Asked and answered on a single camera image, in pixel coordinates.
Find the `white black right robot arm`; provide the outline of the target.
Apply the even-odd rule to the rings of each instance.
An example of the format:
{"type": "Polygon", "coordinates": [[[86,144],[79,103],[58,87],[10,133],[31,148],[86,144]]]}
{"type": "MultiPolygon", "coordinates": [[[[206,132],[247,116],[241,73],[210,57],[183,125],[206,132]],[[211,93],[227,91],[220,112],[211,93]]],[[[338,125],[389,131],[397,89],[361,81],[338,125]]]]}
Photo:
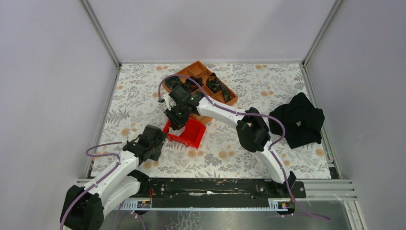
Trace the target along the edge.
{"type": "Polygon", "coordinates": [[[296,176],[275,153],[273,146],[276,143],[271,140],[270,128],[264,120],[270,118],[269,115],[260,114],[253,107],[249,110],[231,107],[204,92],[190,93],[180,85],[169,93],[159,95],[158,101],[166,104],[164,113],[174,130],[183,128],[192,114],[210,117],[234,128],[242,148],[255,153],[266,166],[275,182],[275,193],[287,197],[293,192],[296,176]]]}

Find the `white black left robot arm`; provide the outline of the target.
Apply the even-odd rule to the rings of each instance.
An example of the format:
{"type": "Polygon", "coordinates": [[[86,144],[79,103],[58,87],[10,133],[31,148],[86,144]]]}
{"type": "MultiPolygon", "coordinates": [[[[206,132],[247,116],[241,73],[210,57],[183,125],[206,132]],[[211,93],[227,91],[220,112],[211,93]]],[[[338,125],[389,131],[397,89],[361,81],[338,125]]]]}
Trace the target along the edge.
{"type": "Polygon", "coordinates": [[[161,155],[166,134],[153,125],[147,125],[142,134],[130,132],[116,160],[103,172],[82,186],[71,186],[66,194],[60,229],[98,230],[105,217],[127,198],[142,197],[150,192],[149,176],[137,168],[148,159],[161,155]]]}

